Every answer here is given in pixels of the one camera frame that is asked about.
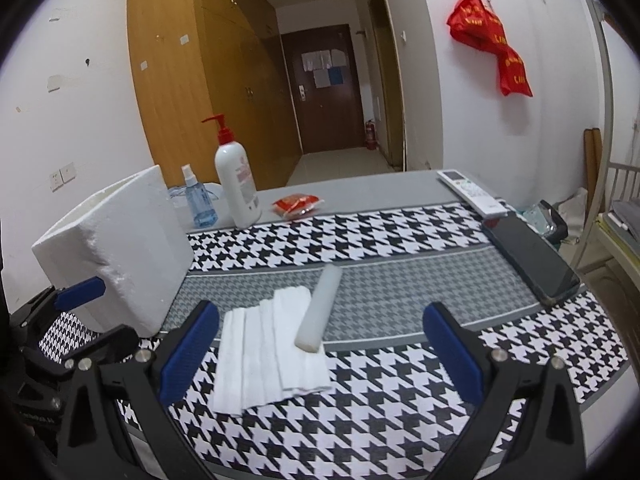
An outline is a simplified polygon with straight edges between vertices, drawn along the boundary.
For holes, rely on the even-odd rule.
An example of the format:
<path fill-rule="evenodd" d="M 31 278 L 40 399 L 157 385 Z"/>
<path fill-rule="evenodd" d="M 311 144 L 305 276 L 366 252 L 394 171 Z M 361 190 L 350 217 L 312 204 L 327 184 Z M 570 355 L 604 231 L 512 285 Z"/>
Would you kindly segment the blue spray bottle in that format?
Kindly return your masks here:
<path fill-rule="evenodd" d="M 194 226 L 199 229 L 211 228 L 217 222 L 218 216 L 206 187 L 198 180 L 189 164 L 183 165 L 181 169 L 186 186 L 184 194 L 186 194 Z"/>

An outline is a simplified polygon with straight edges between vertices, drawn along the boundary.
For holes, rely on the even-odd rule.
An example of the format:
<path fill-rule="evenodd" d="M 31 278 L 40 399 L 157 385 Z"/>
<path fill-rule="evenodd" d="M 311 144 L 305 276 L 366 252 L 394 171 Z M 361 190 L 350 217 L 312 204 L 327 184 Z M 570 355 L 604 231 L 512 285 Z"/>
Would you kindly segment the red plastic bag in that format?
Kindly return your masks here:
<path fill-rule="evenodd" d="M 475 50 L 495 55 L 498 83 L 504 96 L 512 93 L 532 98 L 523 59 L 508 43 L 502 21 L 483 0 L 458 0 L 447 21 L 452 39 Z"/>

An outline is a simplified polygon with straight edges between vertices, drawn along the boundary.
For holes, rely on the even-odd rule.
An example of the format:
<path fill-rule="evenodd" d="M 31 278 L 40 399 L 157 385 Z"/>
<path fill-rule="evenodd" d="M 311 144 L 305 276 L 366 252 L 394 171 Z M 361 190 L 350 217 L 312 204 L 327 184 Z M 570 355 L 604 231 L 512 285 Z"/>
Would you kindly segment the houndstooth table mat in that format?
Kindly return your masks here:
<path fill-rule="evenodd" d="M 167 328 L 203 299 L 221 311 L 251 307 L 279 288 L 314 287 L 328 263 L 343 270 L 324 334 L 330 391 L 216 414 L 217 356 L 209 352 L 170 408 L 196 454 L 227 474 L 403 479 L 430 472 L 471 413 L 424 338 L 422 312 L 434 301 L 512 358 L 542 364 L 560 356 L 582 408 L 632 374 L 592 292 L 541 306 L 460 203 L 322 214 L 189 240 L 194 260 Z"/>

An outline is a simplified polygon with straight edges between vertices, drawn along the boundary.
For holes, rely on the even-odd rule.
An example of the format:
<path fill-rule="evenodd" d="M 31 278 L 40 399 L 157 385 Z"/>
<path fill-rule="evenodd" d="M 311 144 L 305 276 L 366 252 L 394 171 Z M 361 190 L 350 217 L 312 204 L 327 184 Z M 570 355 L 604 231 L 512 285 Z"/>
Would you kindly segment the white styrofoam box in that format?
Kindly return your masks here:
<path fill-rule="evenodd" d="M 193 261 L 162 172 L 150 167 L 96 192 L 51 226 L 32 253 L 58 289 L 97 276 L 104 295 L 75 315 L 88 330 L 160 331 Z"/>

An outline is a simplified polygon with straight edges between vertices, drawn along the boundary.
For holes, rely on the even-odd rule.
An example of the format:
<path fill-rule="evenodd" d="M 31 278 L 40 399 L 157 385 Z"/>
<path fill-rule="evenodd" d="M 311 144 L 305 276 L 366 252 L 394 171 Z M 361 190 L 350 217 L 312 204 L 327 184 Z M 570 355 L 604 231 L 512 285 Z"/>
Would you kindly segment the wooden side door frame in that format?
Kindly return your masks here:
<path fill-rule="evenodd" d="M 390 166 L 404 171 L 405 107 L 393 23 L 387 0 L 368 0 L 368 8 L 381 79 L 386 156 Z"/>

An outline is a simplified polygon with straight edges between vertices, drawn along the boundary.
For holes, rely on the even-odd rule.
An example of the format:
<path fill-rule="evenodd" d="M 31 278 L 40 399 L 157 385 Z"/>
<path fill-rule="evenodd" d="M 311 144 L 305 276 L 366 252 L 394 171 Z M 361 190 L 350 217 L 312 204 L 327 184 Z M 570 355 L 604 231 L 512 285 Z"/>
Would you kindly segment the red snack packet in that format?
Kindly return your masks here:
<path fill-rule="evenodd" d="M 295 193 L 273 202 L 272 210 L 284 220 L 293 220 L 311 214 L 323 203 L 318 196 Z"/>

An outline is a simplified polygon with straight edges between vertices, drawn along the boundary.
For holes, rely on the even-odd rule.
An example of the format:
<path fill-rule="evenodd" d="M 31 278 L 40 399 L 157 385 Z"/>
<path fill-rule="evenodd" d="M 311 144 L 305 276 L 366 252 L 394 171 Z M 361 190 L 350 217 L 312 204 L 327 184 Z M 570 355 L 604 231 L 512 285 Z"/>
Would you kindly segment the white tissue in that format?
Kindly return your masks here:
<path fill-rule="evenodd" d="M 281 288 L 255 307 L 224 315 L 208 401 L 212 412 L 238 416 L 250 408 L 333 389 L 324 350 L 309 353 L 294 344 L 310 300 L 305 286 Z"/>

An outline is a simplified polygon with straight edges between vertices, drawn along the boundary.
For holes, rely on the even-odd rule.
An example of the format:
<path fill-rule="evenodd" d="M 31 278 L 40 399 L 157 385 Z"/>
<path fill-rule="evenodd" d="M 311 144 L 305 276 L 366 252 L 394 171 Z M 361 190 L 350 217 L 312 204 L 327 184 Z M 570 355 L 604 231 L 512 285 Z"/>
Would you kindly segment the wooden wardrobe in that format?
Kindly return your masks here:
<path fill-rule="evenodd" d="M 216 114 L 246 149 L 257 188 L 280 188 L 299 145 L 276 10 L 267 0 L 127 0 L 134 92 L 169 186 L 190 165 L 218 179 Z"/>

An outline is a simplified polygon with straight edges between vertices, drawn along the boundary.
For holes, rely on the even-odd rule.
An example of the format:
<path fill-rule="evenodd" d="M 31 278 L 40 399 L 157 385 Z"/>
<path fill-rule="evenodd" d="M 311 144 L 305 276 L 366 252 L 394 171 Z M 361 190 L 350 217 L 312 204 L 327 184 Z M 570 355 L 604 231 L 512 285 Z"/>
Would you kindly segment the dark brown entrance door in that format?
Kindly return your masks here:
<path fill-rule="evenodd" d="M 347 24 L 281 36 L 305 154 L 361 148 L 364 118 Z"/>

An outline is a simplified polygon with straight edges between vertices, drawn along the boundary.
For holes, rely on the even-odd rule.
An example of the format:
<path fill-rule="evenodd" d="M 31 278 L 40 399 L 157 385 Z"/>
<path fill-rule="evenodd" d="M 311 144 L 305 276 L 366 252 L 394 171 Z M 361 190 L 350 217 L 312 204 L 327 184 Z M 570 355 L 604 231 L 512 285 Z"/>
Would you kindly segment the black smartphone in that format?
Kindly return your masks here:
<path fill-rule="evenodd" d="M 578 292 L 580 278 L 575 271 L 513 212 L 485 219 L 482 229 L 543 306 L 553 307 Z"/>

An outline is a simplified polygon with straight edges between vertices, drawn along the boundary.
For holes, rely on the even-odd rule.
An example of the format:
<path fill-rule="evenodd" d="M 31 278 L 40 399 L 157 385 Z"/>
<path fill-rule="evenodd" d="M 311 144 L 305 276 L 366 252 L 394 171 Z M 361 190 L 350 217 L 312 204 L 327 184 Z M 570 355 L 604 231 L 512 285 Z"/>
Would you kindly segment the wooden planks leaning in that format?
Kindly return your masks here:
<path fill-rule="evenodd" d="M 590 209 L 594 196 L 602 157 L 602 134 L 599 128 L 584 131 L 585 172 L 587 182 L 587 209 Z"/>

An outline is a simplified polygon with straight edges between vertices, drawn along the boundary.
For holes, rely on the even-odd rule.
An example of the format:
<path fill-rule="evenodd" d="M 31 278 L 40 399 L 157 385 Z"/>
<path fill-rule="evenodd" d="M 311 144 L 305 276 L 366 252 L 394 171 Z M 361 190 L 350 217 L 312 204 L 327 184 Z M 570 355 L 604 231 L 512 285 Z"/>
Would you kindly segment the white foam tube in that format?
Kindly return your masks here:
<path fill-rule="evenodd" d="M 342 275 L 343 270 L 333 264 L 322 270 L 294 340 L 300 350 L 308 353 L 320 351 Z"/>

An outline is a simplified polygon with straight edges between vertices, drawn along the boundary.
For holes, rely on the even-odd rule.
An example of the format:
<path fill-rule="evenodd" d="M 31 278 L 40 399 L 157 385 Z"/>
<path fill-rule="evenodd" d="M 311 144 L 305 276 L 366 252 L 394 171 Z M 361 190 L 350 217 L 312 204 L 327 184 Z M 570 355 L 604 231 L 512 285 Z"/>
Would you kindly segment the red fire extinguisher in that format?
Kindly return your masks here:
<path fill-rule="evenodd" d="M 375 151 L 378 147 L 378 140 L 376 140 L 375 121 L 368 120 L 364 125 L 366 128 L 366 148 L 370 151 Z"/>

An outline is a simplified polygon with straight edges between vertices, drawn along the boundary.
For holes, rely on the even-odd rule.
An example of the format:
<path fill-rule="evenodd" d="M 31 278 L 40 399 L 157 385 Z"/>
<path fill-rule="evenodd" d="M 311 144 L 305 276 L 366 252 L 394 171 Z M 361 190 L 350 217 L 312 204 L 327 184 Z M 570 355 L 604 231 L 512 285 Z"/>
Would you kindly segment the white remote control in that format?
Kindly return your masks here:
<path fill-rule="evenodd" d="M 460 174 L 457 170 L 439 170 L 437 177 L 457 196 L 461 197 L 483 219 L 503 217 L 508 214 L 505 206 L 487 193 L 484 188 Z"/>

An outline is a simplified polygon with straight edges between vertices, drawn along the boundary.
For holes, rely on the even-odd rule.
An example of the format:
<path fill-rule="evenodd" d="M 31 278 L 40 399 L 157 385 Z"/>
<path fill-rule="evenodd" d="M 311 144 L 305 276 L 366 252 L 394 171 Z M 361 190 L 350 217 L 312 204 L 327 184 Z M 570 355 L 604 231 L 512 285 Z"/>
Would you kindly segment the white pump lotion bottle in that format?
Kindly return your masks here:
<path fill-rule="evenodd" d="M 218 148 L 214 164 L 231 218 L 238 229 L 248 228 L 259 220 L 262 210 L 245 148 L 226 126 L 224 114 L 206 117 L 202 123 L 206 122 L 217 125 Z"/>

